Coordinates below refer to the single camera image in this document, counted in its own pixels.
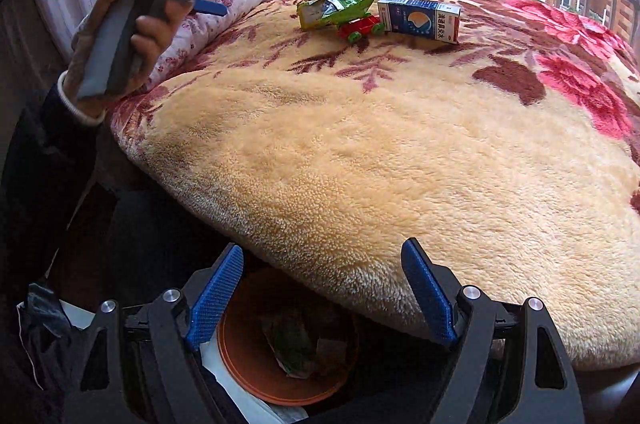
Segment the person's left hand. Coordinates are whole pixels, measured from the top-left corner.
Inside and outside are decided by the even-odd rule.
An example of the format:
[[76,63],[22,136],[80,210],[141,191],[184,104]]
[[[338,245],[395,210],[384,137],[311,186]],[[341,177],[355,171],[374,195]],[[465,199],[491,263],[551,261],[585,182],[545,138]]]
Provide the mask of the person's left hand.
[[128,77],[127,86],[119,94],[78,98],[78,90],[88,72],[85,70],[91,54],[96,31],[104,20],[108,9],[116,0],[96,0],[91,12],[82,20],[72,42],[74,50],[70,66],[58,78],[58,94],[67,107],[82,119],[102,121],[106,111],[124,96],[137,91],[151,75],[158,58],[171,45],[182,21],[191,12],[192,3],[167,0],[165,19],[149,15],[139,16],[134,22],[136,30],[130,44],[141,60],[140,69]]

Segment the dark sleeve left forearm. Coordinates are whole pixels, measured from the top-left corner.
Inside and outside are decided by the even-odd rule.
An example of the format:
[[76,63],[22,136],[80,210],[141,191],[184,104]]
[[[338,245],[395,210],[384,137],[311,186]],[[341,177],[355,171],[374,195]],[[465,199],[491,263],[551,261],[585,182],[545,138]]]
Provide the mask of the dark sleeve left forearm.
[[1,176],[1,291],[44,277],[96,162],[103,114],[70,102],[62,72],[41,104],[16,123]]

